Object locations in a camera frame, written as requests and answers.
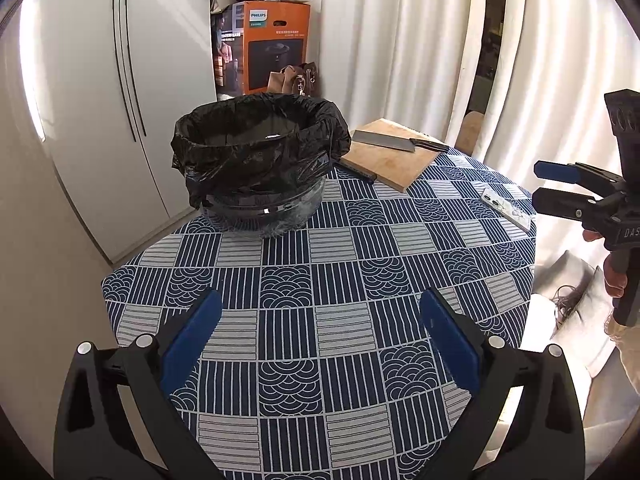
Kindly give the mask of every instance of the wardrobe door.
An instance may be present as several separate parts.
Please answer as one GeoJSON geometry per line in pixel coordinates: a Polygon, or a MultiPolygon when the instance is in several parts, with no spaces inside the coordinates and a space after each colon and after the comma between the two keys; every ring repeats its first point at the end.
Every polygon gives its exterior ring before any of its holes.
{"type": "MultiPolygon", "coordinates": [[[[116,260],[168,221],[129,108],[118,0],[35,0],[35,7],[34,90],[45,147],[84,224],[116,260]]],[[[46,222],[47,212],[39,214],[46,222]]]]}
{"type": "Polygon", "coordinates": [[[171,167],[175,122],[216,100],[209,0],[120,0],[127,73],[142,145],[170,216],[189,208],[171,167]]]}

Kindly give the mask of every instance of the trash can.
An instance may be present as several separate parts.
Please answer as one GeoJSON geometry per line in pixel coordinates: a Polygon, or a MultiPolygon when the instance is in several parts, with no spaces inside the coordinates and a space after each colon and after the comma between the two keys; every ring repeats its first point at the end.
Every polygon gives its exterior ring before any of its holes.
{"type": "Polygon", "coordinates": [[[306,222],[350,144],[332,102],[266,93],[196,108],[177,121],[171,142],[191,206],[222,230],[263,237],[306,222]]]}

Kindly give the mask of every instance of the philips logo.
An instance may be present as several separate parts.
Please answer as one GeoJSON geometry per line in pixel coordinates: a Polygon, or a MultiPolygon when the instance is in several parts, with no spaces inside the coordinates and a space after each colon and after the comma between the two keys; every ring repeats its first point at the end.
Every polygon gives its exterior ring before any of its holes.
{"type": "Polygon", "coordinates": [[[249,11],[250,22],[265,22],[267,20],[267,11],[265,9],[255,9],[249,11]]]}

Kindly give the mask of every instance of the blue patterned tablecloth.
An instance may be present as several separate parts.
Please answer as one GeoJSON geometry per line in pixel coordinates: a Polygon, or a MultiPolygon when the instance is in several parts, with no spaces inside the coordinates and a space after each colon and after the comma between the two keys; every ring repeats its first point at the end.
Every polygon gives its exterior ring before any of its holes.
{"type": "Polygon", "coordinates": [[[450,150],[406,194],[334,169],[306,228],[278,238],[196,218],[104,280],[113,331],[120,345],[155,333],[212,285],[222,320],[172,401],[228,480],[409,480],[469,398],[418,322],[420,293],[522,338],[535,225],[482,204],[486,183],[534,213],[450,150]]]}

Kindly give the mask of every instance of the wardrobe handle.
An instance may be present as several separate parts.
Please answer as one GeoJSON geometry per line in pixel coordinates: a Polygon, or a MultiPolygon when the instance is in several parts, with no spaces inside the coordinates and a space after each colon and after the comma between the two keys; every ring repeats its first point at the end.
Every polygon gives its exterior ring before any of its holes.
{"type": "Polygon", "coordinates": [[[120,82],[120,93],[122,94],[122,102],[124,103],[124,109],[127,112],[127,121],[129,122],[129,130],[133,136],[133,142],[136,140],[136,134],[133,132],[133,125],[131,124],[131,117],[129,116],[129,108],[127,107],[127,100],[124,98],[124,86],[122,86],[122,75],[120,74],[120,62],[118,61],[118,43],[116,41],[116,0],[111,0],[111,15],[113,17],[113,53],[116,57],[116,69],[118,70],[118,81],[120,82]]]}
{"type": "Polygon", "coordinates": [[[131,64],[131,49],[129,48],[129,11],[127,0],[124,0],[124,27],[127,31],[127,57],[129,57],[129,73],[131,74],[131,86],[133,86],[133,97],[136,100],[138,108],[138,116],[140,117],[140,125],[142,126],[142,134],[146,137],[145,121],[142,120],[142,111],[140,111],[140,103],[138,102],[138,92],[136,92],[136,79],[133,77],[133,65],[131,64]]]}

